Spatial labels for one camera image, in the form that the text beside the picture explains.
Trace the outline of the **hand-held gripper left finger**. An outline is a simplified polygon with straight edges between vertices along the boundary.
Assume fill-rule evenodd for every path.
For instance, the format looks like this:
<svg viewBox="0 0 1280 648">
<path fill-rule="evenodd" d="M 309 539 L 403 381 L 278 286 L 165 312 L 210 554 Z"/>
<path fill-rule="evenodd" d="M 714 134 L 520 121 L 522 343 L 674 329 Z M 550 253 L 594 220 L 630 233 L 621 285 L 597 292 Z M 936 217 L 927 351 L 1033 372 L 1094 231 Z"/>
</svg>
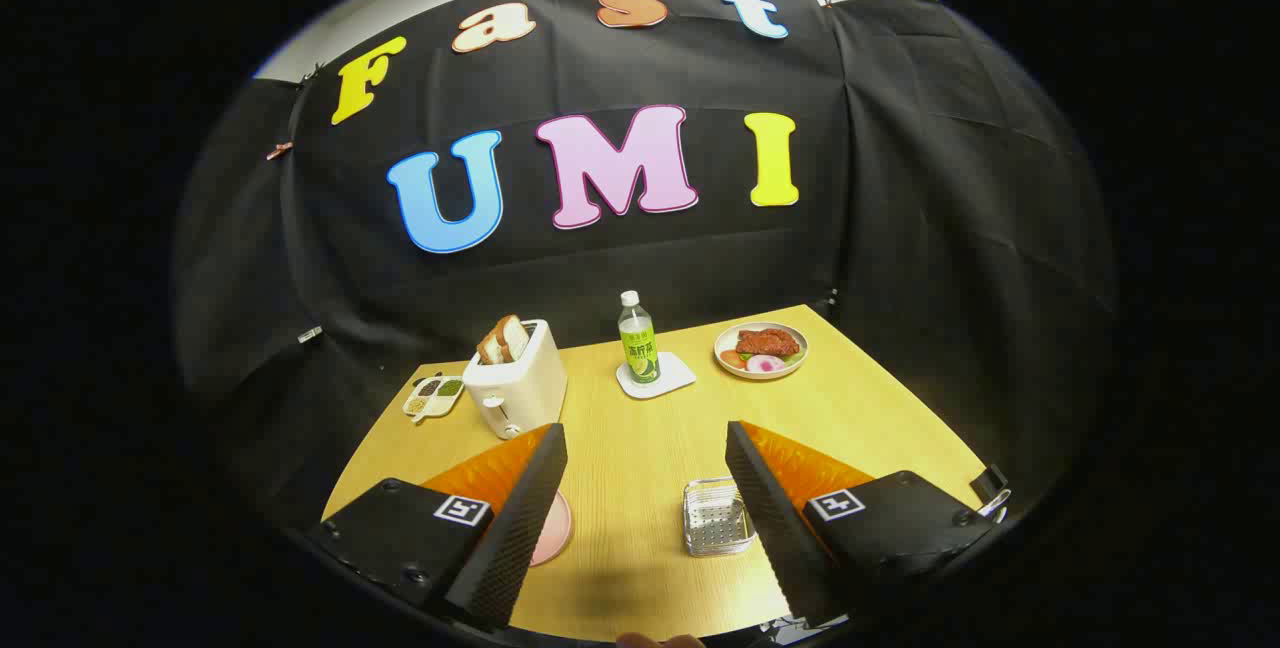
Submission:
<svg viewBox="0 0 1280 648">
<path fill-rule="evenodd" d="M 422 613 L 507 628 L 568 462 L 549 423 L 420 483 L 375 482 L 306 534 L 360 584 Z"/>
</svg>

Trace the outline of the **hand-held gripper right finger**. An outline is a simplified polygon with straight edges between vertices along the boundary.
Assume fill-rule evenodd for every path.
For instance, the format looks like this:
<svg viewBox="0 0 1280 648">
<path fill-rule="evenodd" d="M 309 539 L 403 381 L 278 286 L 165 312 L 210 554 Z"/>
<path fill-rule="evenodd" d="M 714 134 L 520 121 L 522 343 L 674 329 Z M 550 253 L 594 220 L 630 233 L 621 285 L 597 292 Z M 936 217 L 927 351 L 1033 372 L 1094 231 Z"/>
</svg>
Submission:
<svg viewBox="0 0 1280 648">
<path fill-rule="evenodd" d="M 724 461 L 791 613 L 812 625 L 914 610 L 1004 507 L 974 510 L 909 470 L 873 478 L 746 421 L 728 424 Z"/>
</svg>

